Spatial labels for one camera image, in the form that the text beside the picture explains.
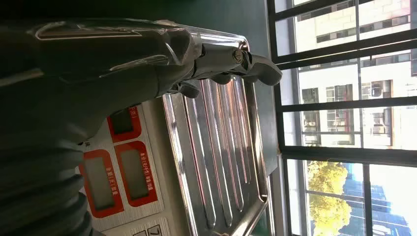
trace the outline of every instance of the window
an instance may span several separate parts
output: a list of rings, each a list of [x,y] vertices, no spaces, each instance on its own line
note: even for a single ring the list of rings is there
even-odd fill
[[[284,2],[269,23],[289,232],[417,234],[417,0]]]

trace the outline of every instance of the red display frame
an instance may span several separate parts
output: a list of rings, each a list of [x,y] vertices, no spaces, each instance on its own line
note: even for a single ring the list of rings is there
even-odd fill
[[[113,215],[113,214],[122,212],[122,211],[124,211],[124,208],[123,208],[123,202],[121,201],[121,195],[120,195],[118,183],[117,183],[117,180],[116,180],[116,175],[115,175],[115,172],[114,172],[114,168],[113,168],[113,165],[112,165],[112,160],[110,158],[109,152],[106,151],[106,150],[103,150],[103,149],[98,149],[98,150],[89,151],[89,152],[84,153],[84,160],[94,159],[94,158],[98,158],[98,157],[102,158],[104,167],[106,168],[107,181],[109,182],[109,185],[111,187],[112,194],[113,194],[113,200],[115,202],[115,205],[113,207],[108,208],[108,209],[104,209],[104,210],[96,210],[95,205],[94,205],[94,199],[92,197],[92,193],[91,193],[91,190],[90,190],[90,187],[89,187],[89,180],[86,177],[87,172],[84,168],[84,165],[81,164],[81,165],[78,166],[78,168],[80,170],[80,173],[85,177],[84,178],[84,188],[86,190],[87,199],[89,201],[91,214],[95,218],[103,218],[103,217],[106,217],[106,216],[109,216],[109,215]]]
[[[138,108],[129,107],[128,109],[129,109],[129,114],[130,114],[130,120],[133,126],[133,130],[130,132],[126,132],[122,134],[115,134],[115,131],[113,129],[112,119],[110,119],[110,117],[107,117],[107,123],[109,124],[110,135],[112,136],[113,143],[137,138],[142,133],[142,127],[141,127],[141,122],[139,120]]]
[[[127,180],[125,178],[123,163],[121,161],[121,156],[120,156],[120,154],[123,151],[127,151],[127,150],[137,150],[139,153],[138,158],[140,159],[140,162],[142,163],[142,169],[145,174],[146,182],[148,185],[148,191],[149,191],[149,195],[146,197],[142,197],[142,198],[135,199],[135,200],[132,200],[130,198],[130,193],[128,191],[129,188],[127,185]],[[127,201],[129,202],[129,205],[131,205],[132,207],[139,207],[148,203],[156,202],[158,200],[158,197],[156,195],[155,184],[153,181],[152,171],[151,171],[151,167],[149,164],[149,157],[146,151],[145,144],[140,141],[133,141],[127,144],[121,144],[121,145],[115,146],[115,151],[116,151],[116,157],[117,157],[118,164],[119,164],[120,174],[123,180],[123,185],[124,185],[124,189],[125,189],[125,193],[126,193],[126,197],[127,197]]]

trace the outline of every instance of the tree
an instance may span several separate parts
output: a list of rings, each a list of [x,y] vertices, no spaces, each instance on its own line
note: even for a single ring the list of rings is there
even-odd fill
[[[308,187],[312,191],[343,194],[348,171],[340,163],[312,161],[308,165]],[[336,236],[349,224],[352,208],[343,199],[310,194],[310,216],[314,236]]]

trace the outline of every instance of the window frame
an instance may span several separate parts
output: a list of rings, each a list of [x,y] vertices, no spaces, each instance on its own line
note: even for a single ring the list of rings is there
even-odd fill
[[[349,43],[343,43],[340,45],[329,46],[319,49],[313,49],[309,51],[299,52],[295,51],[295,17],[299,16],[299,20],[311,11],[321,8],[329,7],[334,4],[344,2],[345,0],[314,0],[304,4],[300,4],[283,10],[275,12],[275,0],[267,0],[268,6],[268,27],[269,27],[269,42],[271,49],[272,61],[281,70],[291,70],[291,80],[293,82],[293,97],[294,100],[300,100],[299,85],[298,85],[298,72],[295,71],[299,67],[308,67],[317,64],[331,63],[335,61],[353,60],[357,59],[358,69],[358,98],[359,100],[353,101],[334,101],[325,103],[307,103],[307,104],[294,104],[294,105],[282,105],[281,103],[281,88],[280,84],[274,88],[275,97],[275,110],[277,120],[277,134],[279,150],[282,154],[283,162],[283,178],[285,188],[285,205],[286,205],[286,222],[287,232],[292,234],[291,230],[291,213],[290,213],[290,201],[289,201],[289,182],[288,182],[288,159],[295,160],[322,160],[322,161],[338,161],[347,163],[360,163],[363,166],[363,189],[364,189],[364,207],[365,207],[365,224],[366,235],[372,236],[372,202],[371,202],[371,182],[370,182],[370,164],[384,164],[384,165],[396,165],[396,166],[417,166],[417,151],[415,150],[402,150],[402,149],[370,149],[363,148],[363,124],[362,124],[362,109],[372,107],[396,107],[396,106],[415,106],[417,105],[417,96],[410,97],[389,97],[378,99],[366,99],[362,100],[362,87],[363,84],[360,78],[361,60],[359,58],[402,51],[411,50],[410,61],[412,63],[413,75],[417,74],[417,57],[413,58],[413,55],[417,56],[416,42],[417,42],[417,21],[411,17],[411,28],[407,31],[398,33],[387,34],[369,39],[359,39],[359,20],[358,9],[359,4],[367,2],[367,0],[354,0],[356,11],[356,36],[357,40]],[[286,0],[286,4],[293,6],[292,0]],[[413,4],[411,4],[410,14],[416,12],[413,10]],[[277,51],[277,39],[275,23],[278,21],[287,20],[288,36],[290,41],[290,54],[284,56],[278,56]],[[360,134],[361,134],[361,148],[345,148],[345,147],[304,147],[302,146],[303,131],[301,128],[301,112],[306,111],[320,111],[320,110],[340,110],[340,109],[356,109],[359,108],[360,116]],[[284,138],[284,118],[285,112],[294,112],[295,118],[295,132],[296,132],[296,146],[285,145]],[[304,166],[298,166],[299,175],[304,174]],[[300,202],[305,203],[306,197],[305,179],[300,181]],[[301,212],[306,212],[306,205],[301,204]],[[301,214],[301,220],[306,220],[306,216]],[[303,225],[303,234],[307,233],[308,229],[306,225]]]

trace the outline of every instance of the stainless steel tray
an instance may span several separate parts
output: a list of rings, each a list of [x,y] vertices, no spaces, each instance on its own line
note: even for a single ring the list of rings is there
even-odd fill
[[[195,99],[163,96],[190,232],[249,235],[268,202],[254,85],[194,85]]]

